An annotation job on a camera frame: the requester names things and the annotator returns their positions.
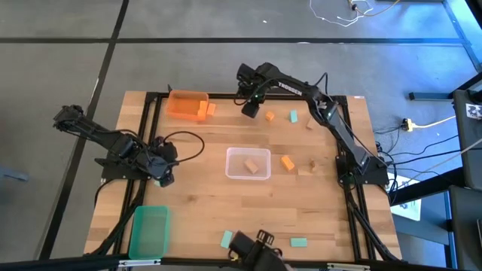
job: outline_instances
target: wooden tabletop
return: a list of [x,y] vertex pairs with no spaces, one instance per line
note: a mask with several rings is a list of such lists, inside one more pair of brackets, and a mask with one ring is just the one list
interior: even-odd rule
[[[137,130],[145,92],[126,92],[117,129]],[[220,246],[225,230],[243,231],[252,238],[260,230],[275,236],[274,247],[281,248],[289,260],[353,260],[352,243],[342,189],[337,185],[334,158],[337,145],[328,129],[306,128],[310,118],[304,101],[267,100],[258,117],[241,114],[232,100],[211,99],[215,115],[203,122],[167,117],[166,103],[161,106],[157,135],[187,130],[206,142],[196,159],[174,168],[175,182],[161,188],[148,182],[144,205],[168,206],[172,211],[169,252],[165,257],[225,259],[227,249]],[[376,153],[374,135],[363,97],[348,97],[352,128]],[[146,135],[149,134],[154,105],[151,106]],[[298,122],[288,120],[296,110]],[[275,114],[265,120],[266,111]],[[177,147],[179,159],[200,148],[190,135],[169,138]],[[229,147],[267,148],[271,151],[271,177],[266,181],[229,179],[224,173]],[[280,162],[289,155],[296,165],[287,172]],[[319,163],[313,175],[298,174],[310,159]],[[113,181],[99,194],[84,251],[97,248],[119,218],[126,181]],[[377,186],[365,185],[371,226],[389,250],[401,257],[387,196]],[[358,226],[362,256],[367,257],[363,231]],[[126,227],[122,252],[127,252],[130,224]],[[291,248],[290,238],[306,237],[306,248]]]

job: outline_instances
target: black metal bar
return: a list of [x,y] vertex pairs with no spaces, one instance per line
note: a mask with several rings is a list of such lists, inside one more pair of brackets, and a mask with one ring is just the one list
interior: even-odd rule
[[2,271],[51,271],[51,270],[101,270],[118,266],[120,260],[129,260],[126,254],[89,255],[50,260],[28,260],[15,263],[0,263]]
[[[145,101],[144,101],[144,108],[142,109],[141,123],[139,124],[139,130],[137,132],[139,138],[141,138],[141,139],[144,138],[145,124],[147,123],[147,120],[148,120],[149,107],[151,105],[151,102],[152,101],[151,101],[148,93],[146,93]],[[127,209],[129,208],[130,202],[132,200],[134,181],[135,180],[133,180],[133,179],[127,180],[126,192],[124,194],[124,200],[122,202],[122,209],[120,211],[121,217],[126,213]],[[124,229],[122,229],[119,237],[114,241],[114,249],[112,251],[112,254],[119,254],[121,252],[123,236],[124,236]]]
[[[162,103],[162,97],[166,97],[165,93],[146,93],[145,95],[145,104],[144,106],[149,108],[151,103],[155,100],[156,105],[154,106],[154,115],[152,117],[152,123],[151,123],[151,131],[149,132],[149,138],[148,142],[152,142],[154,138],[156,137],[156,132],[157,132],[157,124],[159,123],[159,117],[160,117],[160,105]],[[146,186],[139,186],[139,189],[142,190],[142,194],[140,196],[139,202],[140,205],[143,204],[144,202],[144,196],[145,196],[145,188]],[[120,242],[122,242],[122,235],[119,236]]]
[[370,271],[453,271],[445,267],[424,266],[403,260],[360,260],[357,264],[370,267]]
[[470,78],[462,84],[462,86],[458,87],[458,90],[468,90],[475,84],[479,83],[482,81],[482,72],[477,73],[473,78]]
[[[328,263],[326,261],[317,260],[286,260],[285,263],[294,268],[315,268],[326,269]],[[355,264],[354,262],[342,262],[347,264]],[[190,258],[175,258],[175,257],[163,257],[160,262],[161,265],[167,266],[219,266],[219,267],[233,267],[240,268],[240,265],[236,261],[228,259],[190,259]]]
[[[457,87],[457,90],[468,90],[475,84],[482,81],[482,72],[478,72],[473,78],[470,78],[460,87]],[[417,100],[417,101],[451,101],[453,99],[453,92],[451,93],[408,93],[408,97],[410,100]]]
[[472,50],[472,46],[470,44],[470,41],[468,41],[467,37],[465,36],[465,33],[462,29],[462,27],[459,24],[459,21],[457,20],[457,17],[452,11],[452,8],[450,7],[450,4],[447,0],[443,1],[442,4],[444,5],[445,11],[447,12],[448,17],[450,18],[450,21],[452,22],[452,26],[455,29],[455,32],[461,38],[464,42],[462,42],[462,46],[465,49],[465,52],[467,52],[468,58],[472,61],[472,64],[475,67],[475,70],[477,72],[482,72],[482,65],[480,65],[479,59],[475,55],[475,52]]
[[445,203],[445,216],[447,217],[447,231],[448,231],[448,245],[444,245],[445,248],[445,262],[446,267],[458,268],[455,239],[453,235],[453,225],[452,225],[452,207],[450,205],[450,195],[449,192],[444,192],[444,203]]
[[477,0],[465,0],[465,3],[467,3],[468,8],[470,8],[479,27],[482,28],[482,7],[480,6],[480,2]]
[[452,93],[408,93],[411,101],[451,101]]
[[[341,103],[341,108],[343,111],[343,118],[345,119],[346,124],[348,124],[348,126],[351,129],[352,121],[349,116],[348,101],[346,100],[346,97],[344,97],[344,102]],[[368,218],[368,208],[367,208],[367,202],[365,200],[365,192],[363,190],[363,185],[355,184],[355,189],[356,189],[356,195],[358,197],[358,205],[360,206],[360,212],[365,217],[367,222],[370,223],[370,219]],[[368,238],[367,233],[365,233],[365,241],[367,243],[368,258],[371,260],[376,260],[377,256],[375,255],[375,247],[374,247],[374,244],[371,242],[371,240]]]
[[358,240],[358,231],[356,229],[355,215],[349,208],[348,193],[352,193],[352,191],[349,188],[349,184],[344,184],[343,194],[345,195],[346,213],[348,215],[349,234],[352,240],[353,258],[355,261],[357,261],[362,258],[362,253],[360,252],[360,241]]
[[402,203],[410,202],[424,196],[430,196],[435,193],[444,192],[450,185],[464,187],[464,173],[463,168],[452,169],[449,172],[432,177],[418,184],[412,184],[402,189],[389,193],[390,199],[395,199],[391,202],[392,206]]

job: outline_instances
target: gray floor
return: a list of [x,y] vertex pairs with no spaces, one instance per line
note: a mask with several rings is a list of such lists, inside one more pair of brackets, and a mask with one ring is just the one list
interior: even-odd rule
[[[376,10],[388,5],[371,2]],[[320,16],[332,20],[335,14],[350,15],[345,3],[323,3],[313,3]],[[108,37],[120,6],[120,0],[3,0],[0,37]],[[132,1],[120,36],[457,37],[441,4],[404,3],[384,15],[362,18],[343,28],[316,19],[307,1],[287,0],[209,0],[202,5],[190,0]],[[105,50],[104,44],[0,44],[0,165],[31,176],[28,183],[0,181],[0,213],[4,218],[0,224],[1,262],[35,257],[75,141],[51,127],[52,117],[61,105],[87,106]],[[114,128],[126,90],[164,91],[171,84],[189,90],[234,92],[240,63],[257,66],[266,61],[310,82],[328,72],[331,94],[367,97],[374,129],[396,126],[404,117],[424,124],[453,115],[450,103],[409,102],[407,94],[451,91],[475,74],[460,45],[119,44],[95,121]],[[423,146],[455,134],[453,120],[431,129],[402,132],[394,152],[421,151]],[[396,134],[377,136],[377,140],[387,149],[393,136]],[[457,148],[454,140],[428,154]],[[53,257],[82,253],[101,172],[93,158],[104,155],[102,149],[87,143]],[[441,159],[417,161],[407,168],[426,169]],[[436,171],[459,165],[460,160],[454,160]],[[401,174],[414,176],[410,171]]]

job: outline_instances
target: table leg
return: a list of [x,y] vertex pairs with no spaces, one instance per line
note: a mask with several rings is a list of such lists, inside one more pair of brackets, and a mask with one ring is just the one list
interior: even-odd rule
[[[482,72],[479,72],[457,89],[468,90],[481,81]],[[450,101],[453,98],[452,93],[408,93],[408,97],[411,101]]]
[[432,194],[444,192],[450,185],[459,187],[465,186],[463,168],[450,170],[444,174],[432,177],[418,184],[412,184],[389,194],[390,199],[394,199],[392,206],[410,202],[415,199],[430,196]]

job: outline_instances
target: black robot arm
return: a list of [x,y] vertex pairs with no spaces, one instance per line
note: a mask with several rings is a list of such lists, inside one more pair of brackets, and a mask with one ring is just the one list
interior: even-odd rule
[[363,175],[371,159],[367,151],[355,144],[355,141],[342,121],[337,110],[338,103],[321,93],[317,86],[299,81],[285,75],[271,63],[264,63],[255,70],[241,64],[236,75],[238,83],[238,99],[244,99],[242,113],[255,117],[259,104],[264,103],[266,93],[273,87],[286,90],[303,97],[313,119],[327,127],[346,152],[348,170],[354,174]]
[[144,179],[158,180],[162,187],[174,182],[172,167],[177,151],[170,142],[158,137],[150,145],[145,144],[133,132],[109,130],[84,116],[78,105],[63,106],[55,116],[54,127],[91,140],[108,150],[108,159],[96,159],[101,166],[140,172]]

